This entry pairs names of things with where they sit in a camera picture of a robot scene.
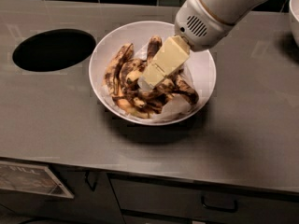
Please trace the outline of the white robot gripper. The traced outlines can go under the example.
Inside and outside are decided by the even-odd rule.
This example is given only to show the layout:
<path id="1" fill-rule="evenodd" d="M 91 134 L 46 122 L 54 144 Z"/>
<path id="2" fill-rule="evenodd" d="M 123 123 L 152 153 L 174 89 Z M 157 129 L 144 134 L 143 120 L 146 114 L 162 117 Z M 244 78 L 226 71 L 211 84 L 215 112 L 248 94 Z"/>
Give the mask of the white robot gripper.
<path id="1" fill-rule="evenodd" d="M 201 0 L 186 0 L 175 18 L 175 36 L 168 37 L 149 62 L 137 81 L 139 88 L 154 89 L 189 59 L 190 47 L 194 52 L 211 49 L 232 29 L 233 25 L 219 21 Z"/>

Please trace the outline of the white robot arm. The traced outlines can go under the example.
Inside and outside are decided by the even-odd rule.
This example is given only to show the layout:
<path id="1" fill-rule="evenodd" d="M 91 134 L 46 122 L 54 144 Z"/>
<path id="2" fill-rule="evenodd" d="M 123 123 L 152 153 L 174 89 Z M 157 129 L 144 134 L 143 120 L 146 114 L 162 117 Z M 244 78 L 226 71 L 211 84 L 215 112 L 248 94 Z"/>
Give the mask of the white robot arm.
<path id="1" fill-rule="evenodd" d="M 186 0 L 168 37 L 137 84 L 150 91 L 173 75 L 190 53 L 213 48 L 251 10 L 267 0 Z"/>

